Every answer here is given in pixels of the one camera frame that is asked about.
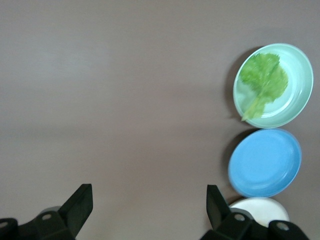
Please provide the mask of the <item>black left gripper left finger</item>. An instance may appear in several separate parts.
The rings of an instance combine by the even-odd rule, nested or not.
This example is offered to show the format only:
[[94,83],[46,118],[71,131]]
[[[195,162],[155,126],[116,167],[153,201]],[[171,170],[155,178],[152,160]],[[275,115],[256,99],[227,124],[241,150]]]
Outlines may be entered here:
[[19,226],[17,240],[76,240],[92,210],[92,185],[82,184],[61,207]]

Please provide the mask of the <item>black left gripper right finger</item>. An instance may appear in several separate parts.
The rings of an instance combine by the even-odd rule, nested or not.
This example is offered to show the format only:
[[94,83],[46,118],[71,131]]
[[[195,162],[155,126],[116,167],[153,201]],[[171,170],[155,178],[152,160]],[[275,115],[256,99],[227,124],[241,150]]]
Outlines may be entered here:
[[252,219],[241,211],[231,210],[217,185],[207,186],[206,212],[212,229],[199,240],[249,240]]

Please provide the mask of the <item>green lettuce leaf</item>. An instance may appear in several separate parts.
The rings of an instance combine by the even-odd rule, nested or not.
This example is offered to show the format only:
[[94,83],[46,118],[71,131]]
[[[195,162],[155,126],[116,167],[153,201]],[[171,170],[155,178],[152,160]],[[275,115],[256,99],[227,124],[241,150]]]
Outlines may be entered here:
[[280,56],[273,53],[258,53],[250,57],[241,68],[239,77],[255,94],[243,113],[243,121],[262,117],[266,105],[280,98],[289,84]]

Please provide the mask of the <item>cream white plate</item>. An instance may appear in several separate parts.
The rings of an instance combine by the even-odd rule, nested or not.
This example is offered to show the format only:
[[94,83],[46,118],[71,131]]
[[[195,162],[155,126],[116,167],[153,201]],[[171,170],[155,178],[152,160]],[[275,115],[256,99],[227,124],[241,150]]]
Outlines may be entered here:
[[289,221],[287,210],[278,201],[267,197],[250,197],[237,200],[230,205],[233,209],[248,212],[253,219],[264,227],[274,220]]

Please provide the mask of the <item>blue plate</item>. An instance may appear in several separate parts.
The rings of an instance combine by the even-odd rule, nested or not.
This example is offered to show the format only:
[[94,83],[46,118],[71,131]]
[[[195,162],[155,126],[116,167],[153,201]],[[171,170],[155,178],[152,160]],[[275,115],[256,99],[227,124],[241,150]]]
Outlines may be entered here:
[[292,183],[301,162],[300,144],[290,132],[261,129],[235,147],[228,164],[228,178],[244,197],[272,197]]

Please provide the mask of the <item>pale green plate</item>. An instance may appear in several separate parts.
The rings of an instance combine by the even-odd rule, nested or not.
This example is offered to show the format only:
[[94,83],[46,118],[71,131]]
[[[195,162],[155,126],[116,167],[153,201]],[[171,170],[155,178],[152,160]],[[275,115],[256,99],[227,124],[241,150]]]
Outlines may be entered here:
[[240,71],[250,57],[259,53],[280,56],[280,65],[288,75],[288,86],[281,97],[265,106],[262,117],[243,121],[257,128],[278,128],[292,121],[308,103],[314,83],[312,65],[303,51],[286,43],[269,44],[253,52],[240,66],[233,84],[233,101],[241,119],[255,93],[242,83]]

